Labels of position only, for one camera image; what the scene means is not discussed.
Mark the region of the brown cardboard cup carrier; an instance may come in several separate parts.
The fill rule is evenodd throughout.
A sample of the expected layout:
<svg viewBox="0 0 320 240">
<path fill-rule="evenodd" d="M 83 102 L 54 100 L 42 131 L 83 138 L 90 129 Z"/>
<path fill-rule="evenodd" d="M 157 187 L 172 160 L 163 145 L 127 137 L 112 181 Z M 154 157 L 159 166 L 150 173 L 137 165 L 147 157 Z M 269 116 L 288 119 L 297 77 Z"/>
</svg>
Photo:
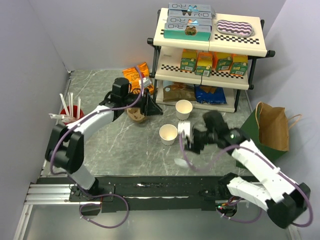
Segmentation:
<svg viewBox="0 0 320 240">
<path fill-rule="evenodd" d="M 142 123 L 147 120 L 147 116 L 142 114 L 138 107 L 127 108 L 126 113 L 128 117 L 136 123 Z"/>
</svg>

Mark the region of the white paper coffee cup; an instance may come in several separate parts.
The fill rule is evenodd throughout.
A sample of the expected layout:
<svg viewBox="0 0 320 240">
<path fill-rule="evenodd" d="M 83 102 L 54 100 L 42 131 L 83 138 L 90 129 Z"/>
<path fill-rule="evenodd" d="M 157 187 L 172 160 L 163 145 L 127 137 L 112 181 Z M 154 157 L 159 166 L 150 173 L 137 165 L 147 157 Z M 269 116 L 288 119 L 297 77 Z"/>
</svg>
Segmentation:
<svg viewBox="0 0 320 240">
<path fill-rule="evenodd" d="M 176 137 L 178 136 L 178 130 L 172 124 L 164 124 L 159 129 L 159 136 L 160 136 L 161 142 L 165 146 L 170 146 L 174 143 Z"/>
</svg>

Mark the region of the white plastic cup lid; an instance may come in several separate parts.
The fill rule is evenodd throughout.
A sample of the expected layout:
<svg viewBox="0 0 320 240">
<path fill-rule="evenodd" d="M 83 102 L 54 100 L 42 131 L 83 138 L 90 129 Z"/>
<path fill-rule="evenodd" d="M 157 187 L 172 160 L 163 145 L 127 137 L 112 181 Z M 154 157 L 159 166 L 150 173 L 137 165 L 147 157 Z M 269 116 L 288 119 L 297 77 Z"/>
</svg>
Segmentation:
<svg viewBox="0 0 320 240">
<path fill-rule="evenodd" d="M 174 163 L 181 168 L 190 168 L 193 166 L 191 162 L 186 161 L 185 159 L 182 159 L 182 158 L 175 158 Z"/>
</svg>

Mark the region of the brown paper bag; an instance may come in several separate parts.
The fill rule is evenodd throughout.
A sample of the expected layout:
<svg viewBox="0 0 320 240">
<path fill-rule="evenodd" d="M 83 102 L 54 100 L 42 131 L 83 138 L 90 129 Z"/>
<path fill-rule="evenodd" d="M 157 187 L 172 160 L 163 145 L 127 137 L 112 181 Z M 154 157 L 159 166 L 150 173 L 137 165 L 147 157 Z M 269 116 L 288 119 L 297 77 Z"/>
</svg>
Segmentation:
<svg viewBox="0 0 320 240">
<path fill-rule="evenodd" d="M 258 102 L 255 107 L 255 120 L 259 142 L 273 150 L 289 151 L 289 130 L 301 118 L 301 114 L 287 118 L 284 107 L 272 107 Z"/>
</svg>

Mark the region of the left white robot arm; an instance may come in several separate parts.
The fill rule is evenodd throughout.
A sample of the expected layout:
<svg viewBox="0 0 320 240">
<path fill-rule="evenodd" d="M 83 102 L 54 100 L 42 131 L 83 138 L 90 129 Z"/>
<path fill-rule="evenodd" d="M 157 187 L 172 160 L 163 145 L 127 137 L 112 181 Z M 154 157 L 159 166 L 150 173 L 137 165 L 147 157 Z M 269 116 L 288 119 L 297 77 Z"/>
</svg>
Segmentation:
<svg viewBox="0 0 320 240">
<path fill-rule="evenodd" d="M 81 188 L 81 195 L 87 201 L 95 200 L 102 190 L 98 179 L 84 165 L 85 142 L 100 128 L 118 119 L 126 108 L 138 108 L 144 116 L 163 114 L 147 89 L 136 95 L 129 88 L 128 79 L 116 78 L 112 90 L 91 113 L 68 125 L 57 124 L 52 129 L 45 159 L 51 167 L 63 169 Z"/>
</svg>

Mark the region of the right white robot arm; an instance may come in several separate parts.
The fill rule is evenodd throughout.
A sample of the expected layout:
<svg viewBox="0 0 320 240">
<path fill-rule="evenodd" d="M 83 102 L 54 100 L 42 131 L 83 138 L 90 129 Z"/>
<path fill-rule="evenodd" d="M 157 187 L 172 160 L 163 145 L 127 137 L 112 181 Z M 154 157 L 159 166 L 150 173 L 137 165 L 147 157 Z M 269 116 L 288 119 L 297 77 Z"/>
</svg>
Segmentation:
<svg viewBox="0 0 320 240">
<path fill-rule="evenodd" d="M 223 199 L 238 197 L 264 210 L 278 227 L 310 226 L 314 213 L 310 203 L 311 189 L 298 184 L 276 167 L 256 147 L 254 141 L 239 128 L 229 128 L 220 112 L 203 114 L 205 131 L 188 126 L 181 136 L 186 138 L 184 149 L 199 154 L 206 145 L 215 144 L 241 163 L 258 180 L 258 184 L 229 173 L 222 179 L 218 193 Z"/>
</svg>

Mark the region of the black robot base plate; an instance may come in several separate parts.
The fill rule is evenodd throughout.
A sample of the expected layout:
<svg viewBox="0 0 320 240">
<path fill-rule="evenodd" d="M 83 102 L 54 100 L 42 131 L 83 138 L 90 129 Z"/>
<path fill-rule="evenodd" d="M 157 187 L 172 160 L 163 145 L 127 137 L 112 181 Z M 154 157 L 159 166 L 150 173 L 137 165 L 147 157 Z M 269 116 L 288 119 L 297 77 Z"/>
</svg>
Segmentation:
<svg viewBox="0 0 320 240">
<path fill-rule="evenodd" d="M 193 210 L 215 211 L 231 198 L 222 176 L 104 176 L 92 196 L 70 186 L 69 203 L 79 203 L 85 216 L 98 212 Z"/>
</svg>

